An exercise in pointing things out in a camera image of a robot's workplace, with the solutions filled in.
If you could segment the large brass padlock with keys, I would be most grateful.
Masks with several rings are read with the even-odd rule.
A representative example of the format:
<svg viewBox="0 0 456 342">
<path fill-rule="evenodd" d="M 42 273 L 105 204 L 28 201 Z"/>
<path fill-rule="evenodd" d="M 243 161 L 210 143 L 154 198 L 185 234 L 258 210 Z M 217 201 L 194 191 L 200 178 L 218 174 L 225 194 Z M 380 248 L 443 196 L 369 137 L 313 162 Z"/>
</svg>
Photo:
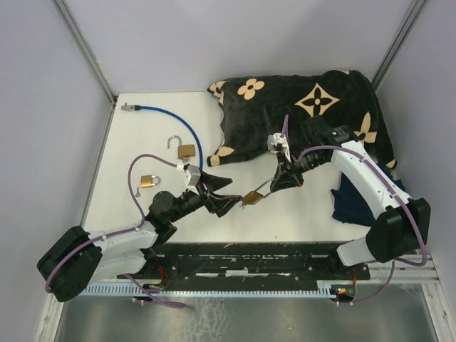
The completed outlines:
<svg viewBox="0 0 456 342">
<path fill-rule="evenodd" d="M 262 182 L 257 188 L 251 190 L 245 196 L 243 196 L 240 207 L 245 208 L 247 206 L 254 206 L 258 202 L 266 199 L 271 194 L 271 192 L 268 191 L 266 194 L 262 194 L 260 190 L 271 183 L 273 180 L 273 178 L 267 179 L 266 181 Z"/>
</svg>

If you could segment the brass padlock with key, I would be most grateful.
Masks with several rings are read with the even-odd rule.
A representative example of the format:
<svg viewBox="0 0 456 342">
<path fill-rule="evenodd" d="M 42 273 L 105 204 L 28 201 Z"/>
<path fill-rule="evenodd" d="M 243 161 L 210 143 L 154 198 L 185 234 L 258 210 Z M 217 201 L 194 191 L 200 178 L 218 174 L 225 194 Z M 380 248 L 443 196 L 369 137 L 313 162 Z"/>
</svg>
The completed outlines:
<svg viewBox="0 0 456 342">
<path fill-rule="evenodd" d="M 182 139 L 178 135 L 172 135 L 167 139 L 167 149 L 170 149 L 171 142 L 176 140 L 177 146 L 177 158 L 181 161 L 188 161 L 190 158 L 196 156 L 196 149 L 193 144 L 183 145 Z"/>
</svg>

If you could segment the small brass padlock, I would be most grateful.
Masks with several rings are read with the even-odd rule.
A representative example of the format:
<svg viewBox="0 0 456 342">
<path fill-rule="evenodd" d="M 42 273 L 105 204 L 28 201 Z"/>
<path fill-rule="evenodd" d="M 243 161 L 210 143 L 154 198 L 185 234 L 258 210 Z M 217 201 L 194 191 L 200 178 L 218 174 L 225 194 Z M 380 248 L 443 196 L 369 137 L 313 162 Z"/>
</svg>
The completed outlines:
<svg viewBox="0 0 456 342">
<path fill-rule="evenodd" d="M 157 186 L 161 183 L 161 178 L 156 175 L 142 175 L 140 177 L 140 187 L 149 188 Z"/>
</svg>

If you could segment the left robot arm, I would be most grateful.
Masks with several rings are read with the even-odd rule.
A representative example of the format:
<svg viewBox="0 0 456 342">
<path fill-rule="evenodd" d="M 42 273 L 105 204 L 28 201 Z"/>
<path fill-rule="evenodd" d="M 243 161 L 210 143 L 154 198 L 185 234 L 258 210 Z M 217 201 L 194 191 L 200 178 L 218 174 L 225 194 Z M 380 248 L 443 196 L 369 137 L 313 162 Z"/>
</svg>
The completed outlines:
<svg viewBox="0 0 456 342">
<path fill-rule="evenodd" d="M 157 271 L 157 259 L 144 251 L 167 242 L 177 230 L 176 221 L 202 207 L 223 217 L 242 199 L 217 194 L 232 183 L 230 178 L 209 175 L 196 167 L 186 170 L 185 176 L 187 187 L 180 196 L 158 192 L 148 212 L 131 227 L 87 232 L 74 226 L 67 230 L 36 265 L 46 292 L 66 302 L 93 282 L 136 273 L 149 278 Z"/>
</svg>

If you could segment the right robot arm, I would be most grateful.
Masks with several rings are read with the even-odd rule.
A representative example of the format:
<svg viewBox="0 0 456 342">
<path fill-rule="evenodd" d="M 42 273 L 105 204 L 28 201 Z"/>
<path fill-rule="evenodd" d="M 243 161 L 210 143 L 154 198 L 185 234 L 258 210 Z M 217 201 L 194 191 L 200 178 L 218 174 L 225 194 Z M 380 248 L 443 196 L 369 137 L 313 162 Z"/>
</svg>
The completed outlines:
<svg viewBox="0 0 456 342">
<path fill-rule="evenodd" d="M 331 128 L 323 118 L 312 117 L 302 124 L 301 136 L 305 148 L 298 157 L 291 153 L 286 123 L 281 132 L 268 137 L 268 149 L 275 152 L 277 158 L 270 191 L 300 187 L 305 172 L 331 163 L 352 182 L 375 219 L 364 237 L 329 252 L 328 273 L 342 279 L 355 265 L 395 260 L 411 266 L 425 266 L 428 262 L 429 203 L 423 198 L 413 199 L 389 179 L 348 126 Z"/>
</svg>

